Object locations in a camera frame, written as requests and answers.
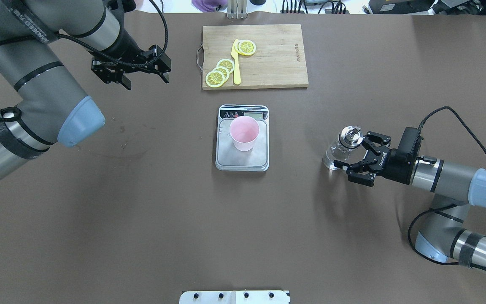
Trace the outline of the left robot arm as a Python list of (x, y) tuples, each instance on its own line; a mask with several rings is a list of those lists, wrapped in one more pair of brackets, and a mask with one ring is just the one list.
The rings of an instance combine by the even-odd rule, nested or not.
[(0, 0), (0, 75), (22, 98), (0, 110), (0, 180), (53, 144), (73, 147), (105, 124), (50, 43), (83, 46), (104, 83), (131, 89), (134, 72), (168, 83), (166, 47), (141, 50), (125, 30), (124, 16), (135, 8), (133, 0)]

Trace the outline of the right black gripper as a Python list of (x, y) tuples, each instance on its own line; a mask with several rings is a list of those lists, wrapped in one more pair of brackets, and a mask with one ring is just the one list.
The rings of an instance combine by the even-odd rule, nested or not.
[(391, 150), (389, 148), (391, 140), (390, 136), (372, 131), (367, 132), (361, 142), (361, 146), (366, 150), (363, 160), (354, 164), (343, 162), (348, 181), (373, 187), (377, 171), (371, 167), (378, 165), (378, 160), (386, 160), (379, 175), (391, 181), (409, 185), (416, 156), (401, 148)]

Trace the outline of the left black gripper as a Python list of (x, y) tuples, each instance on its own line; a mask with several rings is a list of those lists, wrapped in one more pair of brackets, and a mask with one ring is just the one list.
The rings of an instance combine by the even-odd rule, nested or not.
[(132, 89), (131, 81), (125, 76), (128, 73), (143, 72), (158, 75), (166, 84), (169, 83), (171, 60), (162, 52), (162, 47), (152, 45), (140, 54), (127, 52), (119, 59), (120, 63), (107, 58), (93, 57), (91, 71), (104, 83), (118, 83), (127, 90)]

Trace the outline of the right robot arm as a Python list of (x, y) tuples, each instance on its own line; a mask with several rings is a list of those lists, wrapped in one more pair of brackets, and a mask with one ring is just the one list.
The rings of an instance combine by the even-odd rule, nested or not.
[(486, 208), (486, 169), (420, 156), (421, 142), (420, 131), (411, 127), (393, 149), (389, 136), (368, 132), (359, 139), (366, 150), (361, 161), (334, 165), (357, 184), (371, 187), (381, 176), (433, 193), (430, 208), (409, 225), (409, 246), (435, 264), (486, 271), (486, 236), (463, 227), (471, 206)]

